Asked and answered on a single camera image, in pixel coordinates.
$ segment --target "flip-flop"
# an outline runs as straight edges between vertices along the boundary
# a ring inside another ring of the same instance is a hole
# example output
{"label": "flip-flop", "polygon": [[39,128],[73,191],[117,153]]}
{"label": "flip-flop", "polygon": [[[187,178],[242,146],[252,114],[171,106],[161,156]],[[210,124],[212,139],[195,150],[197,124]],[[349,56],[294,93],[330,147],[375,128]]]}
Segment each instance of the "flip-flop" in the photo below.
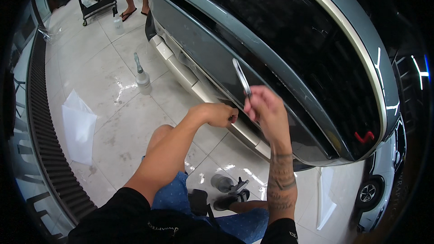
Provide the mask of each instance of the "flip-flop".
{"label": "flip-flop", "polygon": [[130,15],[132,15],[133,14],[133,12],[135,12],[137,10],[137,8],[135,8],[132,12],[130,12],[130,13],[121,13],[121,15],[120,15],[120,17],[121,18],[123,18],[124,16],[126,16],[127,18],[125,18],[125,19],[122,19],[122,22],[125,22],[127,19],[128,19],[128,17],[130,17]]}

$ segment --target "black shirt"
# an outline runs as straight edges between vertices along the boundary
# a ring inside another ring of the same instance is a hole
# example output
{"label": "black shirt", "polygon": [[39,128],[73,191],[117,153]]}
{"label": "black shirt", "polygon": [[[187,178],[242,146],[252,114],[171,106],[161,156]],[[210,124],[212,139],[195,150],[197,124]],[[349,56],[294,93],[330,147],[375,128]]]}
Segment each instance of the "black shirt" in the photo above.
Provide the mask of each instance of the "black shirt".
{"label": "black shirt", "polygon": [[[101,208],[84,217],[70,231],[69,243],[244,243],[173,210],[151,211],[146,198],[132,188],[121,188]],[[270,224],[265,243],[298,243],[294,220],[283,218]]]}

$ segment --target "white car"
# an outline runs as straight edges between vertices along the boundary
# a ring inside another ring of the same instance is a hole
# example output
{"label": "white car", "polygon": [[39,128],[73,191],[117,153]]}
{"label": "white car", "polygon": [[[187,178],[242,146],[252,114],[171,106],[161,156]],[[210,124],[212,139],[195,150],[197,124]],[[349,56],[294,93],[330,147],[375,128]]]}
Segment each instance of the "white car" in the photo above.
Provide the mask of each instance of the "white car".
{"label": "white car", "polygon": [[367,181],[360,186],[355,205],[361,211],[358,229],[370,232],[382,219],[392,192],[394,175],[405,160],[407,141],[402,118],[390,138],[366,162],[371,164]]}

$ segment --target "blue shorts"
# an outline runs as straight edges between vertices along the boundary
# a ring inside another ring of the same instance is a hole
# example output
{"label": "blue shorts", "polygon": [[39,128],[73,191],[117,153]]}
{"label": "blue shorts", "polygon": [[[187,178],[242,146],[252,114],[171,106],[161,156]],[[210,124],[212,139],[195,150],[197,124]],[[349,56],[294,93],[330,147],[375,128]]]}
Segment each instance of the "blue shorts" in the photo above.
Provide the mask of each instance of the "blue shorts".
{"label": "blue shorts", "polygon": [[[179,171],[175,179],[156,194],[151,209],[171,209],[182,212],[194,219],[207,221],[211,226],[209,217],[196,216],[191,212],[188,201],[187,181],[188,175]],[[257,208],[249,212],[215,218],[220,229],[231,234],[245,243],[253,243],[264,237],[268,225],[268,211]]]}

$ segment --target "silver bumper trim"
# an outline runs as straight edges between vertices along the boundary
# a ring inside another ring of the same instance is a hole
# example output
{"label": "silver bumper trim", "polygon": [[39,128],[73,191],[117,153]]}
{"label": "silver bumper trim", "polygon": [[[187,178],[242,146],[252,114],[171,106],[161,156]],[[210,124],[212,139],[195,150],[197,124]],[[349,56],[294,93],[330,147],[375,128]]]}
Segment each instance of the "silver bumper trim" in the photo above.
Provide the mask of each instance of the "silver bumper trim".
{"label": "silver bumper trim", "polygon": [[[195,96],[199,101],[204,103],[220,103],[220,101],[197,79],[193,72],[188,69],[184,64],[179,62],[175,54],[163,42],[159,35],[155,35],[149,44],[154,47],[159,57],[166,64],[168,69],[175,75],[178,82],[182,87]],[[254,153],[259,155],[264,160],[270,161],[271,149],[254,134],[247,125],[241,120],[236,121],[228,128],[228,130],[247,148],[251,149]]]}

